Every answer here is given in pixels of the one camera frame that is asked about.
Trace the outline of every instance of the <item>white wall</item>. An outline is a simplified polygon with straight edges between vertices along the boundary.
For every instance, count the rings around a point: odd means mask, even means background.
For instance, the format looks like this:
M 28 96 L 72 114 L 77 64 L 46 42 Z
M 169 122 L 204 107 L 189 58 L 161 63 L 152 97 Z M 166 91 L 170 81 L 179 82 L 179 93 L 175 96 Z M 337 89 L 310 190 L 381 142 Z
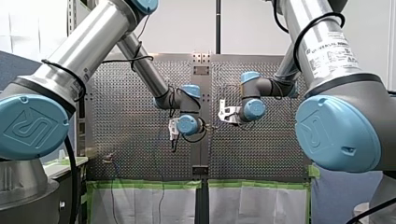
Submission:
M 349 0 L 344 11 L 345 34 L 361 67 L 381 76 L 386 85 L 391 1 Z M 142 36 L 146 49 L 167 53 L 214 52 L 215 7 L 215 0 L 160 1 Z M 222 0 L 221 12 L 222 53 L 283 55 L 286 52 L 290 37 L 277 28 L 270 3 Z
M 349 0 L 344 10 L 346 38 L 361 68 L 379 75 L 387 86 L 392 0 Z
M 215 51 L 214 0 L 162 0 L 141 40 L 148 52 Z M 140 34 L 144 21 L 135 33 Z

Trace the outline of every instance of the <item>wire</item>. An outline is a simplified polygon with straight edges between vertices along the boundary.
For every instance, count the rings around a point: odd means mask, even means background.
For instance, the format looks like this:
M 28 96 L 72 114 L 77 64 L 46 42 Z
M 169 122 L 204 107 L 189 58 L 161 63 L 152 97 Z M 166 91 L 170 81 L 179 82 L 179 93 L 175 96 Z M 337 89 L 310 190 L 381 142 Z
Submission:
M 61 66 L 58 63 L 52 63 L 52 62 L 48 61 L 47 59 L 43 59 L 43 60 L 41 60 L 41 62 L 46 64 L 46 65 L 53 66 L 53 67 L 56 67 L 58 69 L 61 69 L 64 72 L 68 73 L 70 76 L 72 76 L 76 80 L 78 85 L 82 88 L 82 92 L 78 95 L 78 98 L 75 99 L 74 101 L 78 102 L 78 101 L 80 101 L 80 100 L 82 100 L 84 98 L 85 94 L 87 93 L 87 87 L 85 86 L 84 82 L 81 80 L 81 78 L 78 75 L 76 75 L 74 72 L 72 72 L 68 68 L 63 67 L 63 66 Z
M 276 22 L 276 24 L 277 24 L 277 26 L 283 31 L 283 32 L 285 32 L 285 33 L 289 33 L 289 30 L 288 29 L 286 29 L 283 25 L 282 25 L 282 23 L 280 23 L 280 21 L 279 21 L 279 17 L 278 17 L 278 15 L 277 15 L 277 1 L 278 0 L 274 0 L 274 18 L 275 18 L 275 22 Z
M 154 60 L 154 57 L 152 56 L 142 56 L 142 57 L 138 57 L 138 58 L 133 58 L 133 59 L 129 59 L 129 60 L 107 60 L 107 61 L 102 61 L 102 63 L 132 63 L 132 62 L 136 62 L 142 59 L 149 59 L 151 61 Z
M 183 90 L 180 89 L 180 88 L 177 88 L 177 91 L 181 91 L 181 92 L 183 92 L 184 94 L 186 94 L 188 97 L 190 97 L 190 98 L 198 105 L 199 109 L 201 109 L 201 104 L 200 104 L 194 97 L 192 97 L 192 96 L 189 95 L 186 91 L 183 91 Z
M 308 23 L 308 25 L 306 25 L 306 27 L 298 34 L 297 39 L 295 41 L 294 44 L 294 50 L 293 50 L 293 58 L 294 58 L 294 63 L 296 64 L 298 70 L 301 71 L 301 66 L 300 66 L 300 62 L 298 59 L 298 50 L 299 47 L 301 45 L 301 43 L 303 42 L 304 36 L 306 35 L 306 33 L 308 33 L 308 31 L 313 28 L 314 26 L 316 26 L 317 24 L 319 24 L 320 22 L 323 21 L 323 19 L 326 19 L 328 17 L 338 17 L 341 19 L 341 27 L 344 27 L 345 23 L 346 23 L 346 18 L 343 14 L 338 13 L 338 12 L 328 12 L 325 13 L 315 19 L 313 19 L 311 22 Z
M 70 171 L 72 176 L 72 207 L 70 211 L 70 224 L 75 224 L 77 218 L 77 210 L 79 205 L 78 199 L 78 168 L 76 165 L 76 158 L 74 156 L 74 151 L 72 144 L 70 142 L 69 136 L 64 139 L 64 145 L 66 146 L 67 155 L 70 160 Z
M 143 25 L 142 31 L 140 32 L 140 34 L 137 36 L 137 39 L 140 39 L 140 36 L 143 34 L 143 32 L 146 30 L 146 25 L 148 24 L 149 21 L 149 16 L 151 14 L 148 14 L 148 17 L 146 18 L 145 24 Z
M 197 143 L 197 142 L 202 141 L 205 138 L 206 134 L 207 134 L 207 129 L 206 129 L 206 126 L 204 126 L 204 134 L 197 140 L 190 140 L 184 134 L 182 134 L 181 136 L 183 137 L 184 140 L 186 140 L 186 142 Z
M 113 178 L 111 180 L 111 189 L 110 189 L 111 190 L 111 204 L 112 204 L 112 209 L 113 209 L 114 221 L 116 222 L 116 224 L 119 224 L 119 222 L 117 221 L 117 217 L 116 217 L 116 206 L 115 206 L 115 203 L 114 203 L 114 192 L 113 192 L 114 179 L 115 178 Z
M 137 39 L 139 39 L 140 36 L 141 36 L 141 35 L 144 33 L 144 31 L 146 30 L 146 25 L 148 24 L 150 15 L 151 15 L 151 14 L 148 14 L 148 16 L 147 16 L 147 18 L 146 18 L 146 21 L 145 21 L 145 24 L 143 25 L 142 31 L 141 31 L 140 34 L 137 36 Z M 135 63 L 136 61 L 143 60 L 143 59 L 149 59 L 149 60 L 151 60 L 151 61 L 154 61 L 154 57 L 149 56 L 149 55 L 145 55 L 145 56 L 138 57 L 141 48 L 142 48 L 142 41 L 139 41 L 139 44 L 137 45 L 137 48 L 136 48 L 136 52 L 134 53 L 134 57 L 133 57 L 132 59 L 128 59 L 128 60 L 107 60 L 107 61 L 103 61 L 102 63 L 130 63 L 130 64 L 131 64 L 131 69 L 132 69 L 132 71 L 136 72 L 136 71 L 134 70 L 134 63 Z
M 169 98 L 168 98 L 168 101 L 169 101 L 168 103 L 170 106 L 169 119 L 171 119 L 176 113 L 176 109 L 174 108 L 174 105 L 176 103 L 176 96 L 175 96 L 175 88 L 173 86 L 169 85 L 169 90 L 171 91 Z
M 116 178 L 119 179 L 120 181 L 120 167 L 114 162 L 114 158 L 111 158 L 111 163 L 113 163 L 114 165 L 114 171 L 116 172 L 116 175 L 114 176 L 114 178 L 111 180 L 111 204 L 112 204 L 112 210 L 113 210 L 113 217 L 114 217 L 114 221 L 116 222 L 116 224 L 119 224 L 119 222 L 117 221 L 117 216 L 116 216 L 116 206 L 115 206 L 115 202 L 114 202 L 114 192 L 113 192 L 113 185 L 114 185 L 114 180 Z
M 158 114 L 158 117 L 159 117 L 159 120 L 161 120 L 161 110 L 160 110 L 160 112 L 159 112 L 159 114 Z M 162 204 L 163 204 L 163 198 L 165 197 L 165 183 L 164 183 L 165 179 L 164 179 L 163 173 L 162 173 L 161 170 L 158 168 L 157 157 L 155 156 L 155 148 L 157 148 L 158 145 L 159 145 L 162 132 L 163 132 L 163 128 L 162 128 L 162 125 L 161 125 L 161 123 L 160 123 L 160 131 L 158 132 L 158 136 L 157 136 L 156 140 L 154 141 L 153 150 L 151 150 L 151 152 L 152 152 L 152 157 L 153 157 L 153 159 L 154 159 L 154 166 L 155 166 L 156 172 L 157 172 L 158 175 L 160 175 L 161 181 L 162 181 L 162 183 L 163 183 L 163 194 L 162 194 L 162 196 L 161 196 L 160 202 L 158 203 L 159 224 L 162 223 L 161 206 L 162 206 Z
M 361 213 L 360 215 L 358 215 L 358 216 L 356 216 L 356 217 L 353 217 L 353 218 L 350 219 L 346 224 L 355 224 L 355 223 L 358 223 L 359 220 L 361 220 L 362 218 L 367 217 L 367 216 L 370 216 L 372 213 L 375 213 L 375 212 L 377 212 L 377 211 L 379 211 L 379 210 L 381 210 L 381 209 L 384 209 L 384 208 L 386 208 L 386 207 L 389 207 L 389 206 L 391 206 L 391 205 L 393 205 L 393 204 L 395 204 L 395 203 L 396 203 L 396 198 L 391 199 L 391 200 L 389 200 L 389 201 L 386 201 L 386 202 L 384 202 L 384 203 L 381 203 L 381 204 L 377 205 L 376 207 L 371 208 L 371 209 L 369 209 L 369 210 L 367 210 L 367 211 Z

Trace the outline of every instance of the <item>perforated metal panel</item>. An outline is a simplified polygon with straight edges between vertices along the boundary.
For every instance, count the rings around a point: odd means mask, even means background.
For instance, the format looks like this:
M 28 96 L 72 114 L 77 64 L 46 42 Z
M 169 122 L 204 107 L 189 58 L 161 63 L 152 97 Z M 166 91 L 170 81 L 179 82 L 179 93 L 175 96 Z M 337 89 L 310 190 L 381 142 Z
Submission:
M 254 70 L 271 76 L 281 60 L 277 56 L 210 57 L 212 86 L 203 89 L 211 90 L 210 96 L 210 91 L 205 96 L 210 99 L 210 103 L 207 100 L 205 103 L 209 103 L 211 109 L 202 114 L 211 112 L 213 122 L 208 145 L 198 146 L 203 152 L 198 156 L 210 159 L 209 178 L 304 182 L 308 160 L 294 133 L 294 113 L 302 96 L 293 100 L 264 98 L 267 113 L 251 131 L 219 122 L 217 116 L 221 95 L 226 96 L 227 105 L 240 104 L 238 85 L 243 72 Z M 160 55 L 154 62 L 166 81 L 175 87 L 189 84 L 191 80 L 195 84 L 210 85 L 193 74 L 195 63 L 190 55 Z M 301 78 L 298 92 L 305 92 Z M 168 111 L 153 106 L 151 94 L 128 63 L 102 65 L 93 78 L 87 100 L 87 146 L 95 154 L 90 161 L 89 179 L 115 176 L 118 168 L 103 163 L 103 158 L 110 153 L 114 153 L 121 178 L 158 180 L 161 175 L 165 180 L 192 178 L 191 155 L 197 156 L 197 146 L 190 147 L 180 139 L 177 153 L 171 152 Z M 209 155 L 203 155 L 205 147 L 209 148 Z
M 191 63 L 155 62 L 165 80 L 173 86 L 190 83 Z M 89 179 L 115 175 L 103 157 L 114 153 L 119 176 L 131 179 L 191 179 L 190 146 L 180 141 L 171 152 L 167 129 L 169 113 L 154 107 L 153 97 L 128 63 L 106 63 L 93 78 L 92 136 L 95 158 Z
M 273 97 L 263 98 L 267 105 L 265 117 L 250 124 L 233 127 L 220 122 L 219 99 L 224 95 L 227 105 L 240 105 L 240 76 L 246 71 L 257 71 L 267 77 L 272 76 L 281 58 L 271 62 L 255 57 L 252 62 L 247 57 L 231 61 L 219 57 L 212 60 L 212 98 L 215 103 L 212 118 L 216 130 L 211 138 L 209 177 L 265 179 L 279 181 L 304 181 L 307 159 L 300 149 L 294 132 L 294 115 L 303 96 L 298 99 Z M 300 77 L 298 92 L 304 94 L 305 84 Z

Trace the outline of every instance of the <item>green tape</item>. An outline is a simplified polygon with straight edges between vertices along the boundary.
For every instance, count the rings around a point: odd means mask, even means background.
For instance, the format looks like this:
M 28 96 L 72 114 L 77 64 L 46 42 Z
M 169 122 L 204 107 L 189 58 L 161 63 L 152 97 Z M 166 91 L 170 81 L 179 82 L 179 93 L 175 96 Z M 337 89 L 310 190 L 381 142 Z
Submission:
M 308 166 L 308 174 L 310 177 L 314 177 L 316 179 L 320 178 L 320 170 L 318 167 L 314 165 L 309 165 Z
M 87 223 L 91 223 L 91 215 L 92 215 L 92 194 L 93 194 L 93 188 L 90 188 L 88 183 L 87 183 Z
M 87 194 L 81 196 L 81 204 L 84 204 L 85 202 L 87 202 Z
M 102 180 L 87 183 L 90 189 L 199 189 L 200 181 L 146 181 L 146 180 Z
M 275 181 L 255 181 L 255 180 L 209 180 L 209 187 L 216 189 L 227 188 L 265 188 L 265 189 L 306 189 L 306 183 L 280 183 Z
M 242 182 L 239 180 L 209 180 L 208 183 L 210 188 L 217 189 L 235 189 L 242 187 Z

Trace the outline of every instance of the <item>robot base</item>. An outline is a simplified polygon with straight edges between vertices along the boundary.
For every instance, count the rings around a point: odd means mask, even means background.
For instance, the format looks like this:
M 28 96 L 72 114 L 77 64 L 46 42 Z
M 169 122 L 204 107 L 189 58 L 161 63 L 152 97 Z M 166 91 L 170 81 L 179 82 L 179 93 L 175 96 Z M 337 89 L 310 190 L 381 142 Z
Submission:
M 0 220 L 4 224 L 56 224 L 59 222 L 59 184 L 51 180 L 47 191 L 39 196 L 0 205 Z

